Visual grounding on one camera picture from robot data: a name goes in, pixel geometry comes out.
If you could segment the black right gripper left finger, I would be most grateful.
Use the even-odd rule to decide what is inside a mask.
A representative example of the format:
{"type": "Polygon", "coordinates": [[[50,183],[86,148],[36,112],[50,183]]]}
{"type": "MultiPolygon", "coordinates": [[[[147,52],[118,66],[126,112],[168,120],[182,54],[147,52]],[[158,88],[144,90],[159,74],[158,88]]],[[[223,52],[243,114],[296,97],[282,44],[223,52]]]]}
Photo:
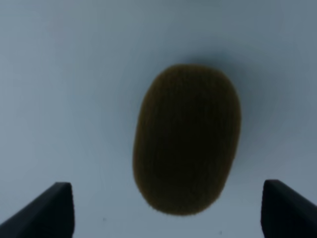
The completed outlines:
{"type": "Polygon", "coordinates": [[[2,238],[71,238],[74,234],[72,185],[56,182],[0,225],[2,238]]]}

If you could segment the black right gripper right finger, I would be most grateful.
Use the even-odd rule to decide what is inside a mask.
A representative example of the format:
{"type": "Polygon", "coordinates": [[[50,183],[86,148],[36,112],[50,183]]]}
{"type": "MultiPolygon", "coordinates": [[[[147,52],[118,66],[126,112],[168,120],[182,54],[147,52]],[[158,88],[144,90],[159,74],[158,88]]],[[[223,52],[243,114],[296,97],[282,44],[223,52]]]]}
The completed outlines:
{"type": "Polygon", "coordinates": [[[264,182],[261,227],[265,238],[316,238],[317,206],[277,179],[264,182]]]}

